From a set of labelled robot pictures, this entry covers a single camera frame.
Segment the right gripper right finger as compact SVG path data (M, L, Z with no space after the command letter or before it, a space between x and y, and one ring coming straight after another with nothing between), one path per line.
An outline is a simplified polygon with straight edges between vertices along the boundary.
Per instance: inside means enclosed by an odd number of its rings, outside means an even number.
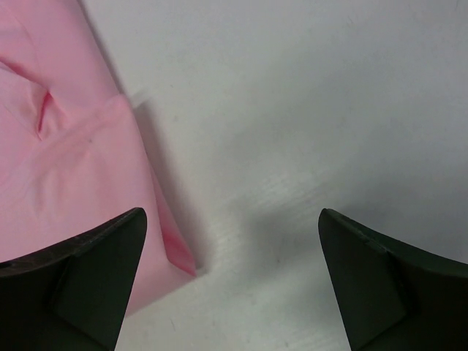
M467 349L467 264L328 208L318 233L351 350Z

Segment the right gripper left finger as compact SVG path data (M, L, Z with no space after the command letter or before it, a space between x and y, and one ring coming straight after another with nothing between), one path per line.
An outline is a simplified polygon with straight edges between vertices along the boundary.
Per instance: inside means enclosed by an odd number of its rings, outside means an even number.
M146 239L133 208L1 263L2 350L114 350Z

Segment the pink t-shirt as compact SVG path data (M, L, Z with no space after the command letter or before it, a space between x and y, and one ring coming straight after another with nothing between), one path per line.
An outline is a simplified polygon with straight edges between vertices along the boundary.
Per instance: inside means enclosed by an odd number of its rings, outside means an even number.
M136 312L188 282L195 259L76 1L1 3L1 259L84 233L131 208L148 229Z

